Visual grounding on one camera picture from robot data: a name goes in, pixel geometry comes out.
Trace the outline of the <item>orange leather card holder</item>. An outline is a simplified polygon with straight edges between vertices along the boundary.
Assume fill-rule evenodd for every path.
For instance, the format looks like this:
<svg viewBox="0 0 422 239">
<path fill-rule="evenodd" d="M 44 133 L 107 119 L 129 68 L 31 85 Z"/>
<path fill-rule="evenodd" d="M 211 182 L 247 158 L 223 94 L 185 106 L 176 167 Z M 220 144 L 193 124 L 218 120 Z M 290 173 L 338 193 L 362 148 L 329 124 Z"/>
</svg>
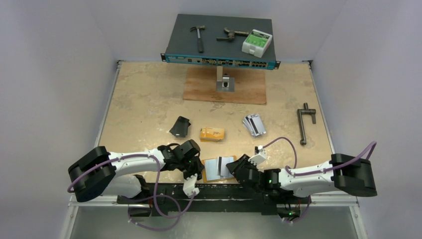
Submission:
<svg viewBox="0 0 422 239">
<path fill-rule="evenodd" d="M 221 182 L 225 180 L 234 180 L 235 177 L 229 172 L 227 164 L 236 160 L 236 156 L 219 156 L 211 159 L 201 160 L 204 165 L 203 182 Z"/>
</svg>

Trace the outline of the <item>gold credit card stack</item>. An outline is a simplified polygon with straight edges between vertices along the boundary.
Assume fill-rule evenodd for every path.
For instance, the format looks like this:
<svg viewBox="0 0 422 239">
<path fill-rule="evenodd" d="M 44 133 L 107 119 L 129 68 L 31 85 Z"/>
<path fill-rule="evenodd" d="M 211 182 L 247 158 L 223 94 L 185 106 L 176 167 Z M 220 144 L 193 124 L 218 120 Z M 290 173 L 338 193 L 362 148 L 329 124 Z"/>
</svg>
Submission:
<svg viewBox="0 0 422 239">
<path fill-rule="evenodd" d="M 222 141 L 225 137 L 224 128 L 203 127 L 200 131 L 200 141 Z"/>
</svg>

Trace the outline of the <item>black credit card stack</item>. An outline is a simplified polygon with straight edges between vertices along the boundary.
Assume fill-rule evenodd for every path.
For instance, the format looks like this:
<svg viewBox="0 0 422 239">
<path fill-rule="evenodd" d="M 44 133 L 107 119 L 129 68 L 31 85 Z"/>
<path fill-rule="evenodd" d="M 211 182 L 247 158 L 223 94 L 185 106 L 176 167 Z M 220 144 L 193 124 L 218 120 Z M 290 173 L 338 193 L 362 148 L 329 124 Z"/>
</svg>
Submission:
<svg viewBox="0 0 422 239">
<path fill-rule="evenodd" d="M 175 137 L 186 137 L 188 135 L 188 128 L 190 125 L 191 123 L 188 118 L 179 116 L 172 128 L 169 130 L 169 133 Z"/>
</svg>

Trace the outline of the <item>white credit card stack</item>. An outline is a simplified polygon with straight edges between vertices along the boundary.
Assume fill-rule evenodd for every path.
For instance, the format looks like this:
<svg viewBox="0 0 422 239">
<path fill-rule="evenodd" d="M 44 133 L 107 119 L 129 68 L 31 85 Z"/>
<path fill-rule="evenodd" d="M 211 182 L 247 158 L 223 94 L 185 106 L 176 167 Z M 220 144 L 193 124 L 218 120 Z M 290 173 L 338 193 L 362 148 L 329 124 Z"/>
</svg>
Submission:
<svg viewBox="0 0 422 239">
<path fill-rule="evenodd" d="M 265 126 L 259 114 L 251 114 L 242 119 L 243 125 L 253 137 L 266 134 Z"/>
</svg>

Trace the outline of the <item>single white credit card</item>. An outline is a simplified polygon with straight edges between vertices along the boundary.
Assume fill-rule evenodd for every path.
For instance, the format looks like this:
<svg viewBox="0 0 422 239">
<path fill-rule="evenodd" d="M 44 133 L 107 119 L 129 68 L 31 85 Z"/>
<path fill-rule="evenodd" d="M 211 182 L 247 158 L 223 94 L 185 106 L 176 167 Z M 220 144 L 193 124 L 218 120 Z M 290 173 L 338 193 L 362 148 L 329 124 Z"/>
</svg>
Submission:
<svg viewBox="0 0 422 239">
<path fill-rule="evenodd" d="M 217 175 L 224 178 L 229 177 L 230 172 L 226 165 L 231 162 L 234 162 L 233 156 L 219 157 L 217 160 Z"/>
</svg>

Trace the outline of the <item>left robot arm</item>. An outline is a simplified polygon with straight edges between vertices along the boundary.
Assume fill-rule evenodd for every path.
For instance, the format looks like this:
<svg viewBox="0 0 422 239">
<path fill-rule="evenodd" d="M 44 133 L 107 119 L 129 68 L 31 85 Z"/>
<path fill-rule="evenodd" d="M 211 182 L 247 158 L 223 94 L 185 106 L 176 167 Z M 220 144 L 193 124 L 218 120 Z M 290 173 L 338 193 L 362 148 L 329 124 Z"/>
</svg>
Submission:
<svg viewBox="0 0 422 239">
<path fill-rule="evenodd" d="M 183 174 L 183 192 L 190 198 L 200 192 L 196 186 L 204 168 L 200 150 L 192 139 L 133 153 L 109 152 L 105 146 L 97 146 L 68 168 L 71 184 L 67 191 L 75 194 L 78 202 L 116 195 L 141 204 L 148 199 L 141 172 L 177 169 Z"/>
</svg>

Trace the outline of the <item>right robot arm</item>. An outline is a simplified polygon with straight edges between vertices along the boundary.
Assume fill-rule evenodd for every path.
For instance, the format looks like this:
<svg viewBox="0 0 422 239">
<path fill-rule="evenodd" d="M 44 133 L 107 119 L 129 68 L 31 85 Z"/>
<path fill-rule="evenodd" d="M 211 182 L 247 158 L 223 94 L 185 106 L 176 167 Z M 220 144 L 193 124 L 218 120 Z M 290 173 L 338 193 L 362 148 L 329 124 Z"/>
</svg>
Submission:
<svg viewBox="0 0 422 239">
<path fill-rule="evenodd" d="M 368 159 L 333 154 L 331 159 L 305 168 L 276 168 L 259 171 L 249 156 L 227 164 L 228 171 L 243 187 L 287 203 L 309 195 L 343 191 L 356 197 L 375 197 L 377 190 Z"/>
</svg>

